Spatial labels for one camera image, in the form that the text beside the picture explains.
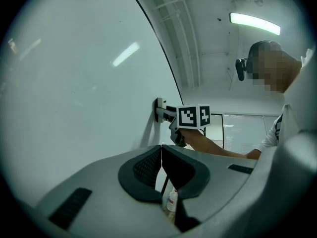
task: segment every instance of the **person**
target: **person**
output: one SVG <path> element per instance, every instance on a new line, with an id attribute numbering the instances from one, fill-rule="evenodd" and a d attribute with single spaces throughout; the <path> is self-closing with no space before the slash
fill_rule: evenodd
<path id="1" fill-rule="evenodd" d="M 308 49 L 306 58 L 301 57 L 299 61 L 284 51 L 278 42 L 269 40 L 257 42 L 251 46 L 246 65 L 248 76 L 253 80 L 262 80 L 265 87 L 270 87 L 271 91 L 283 93 L 285 105 L 283 114 L 274 121 L 266 138 L 248 154 L 227 151 L 203 136 L 198 130 L 181 128 L 180 132 L 185 142 L 199 152 L 257 160 L 266 148 L 277 146 L 300 130 L 317 129 L 316 115 L 311 108 L 309 109 L 310 104 L 317 106 L 316 98 L 314 100 L 308 98 L 309 94 L 317 92 L 314 65 L 316 59 L 312 62 L 313 57 L 314 52 Z M 304 67 L 310 68 L 301 79 L 297 80 L 299 75 L 302 75 Z M 301 119 L 302 116 L 305 116 L 305 121 L 309 120 L 311 123 L 305 123 Z"/>

